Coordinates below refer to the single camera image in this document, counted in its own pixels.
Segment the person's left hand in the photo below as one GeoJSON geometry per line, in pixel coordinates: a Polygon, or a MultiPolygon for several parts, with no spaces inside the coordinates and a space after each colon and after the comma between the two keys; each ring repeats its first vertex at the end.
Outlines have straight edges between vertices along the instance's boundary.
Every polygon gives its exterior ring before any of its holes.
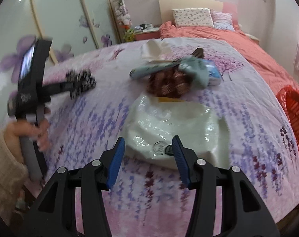
{"type": "Polygon", "coordinates": [[[44,118],[38,126],[32,124],[26,119],[11,121],[4,130],[4,141],[11,152],[21,153],[20,139],[35,141],[40,151],[45,151],[50,147],[48,137],[49,122],[44,118]]]}

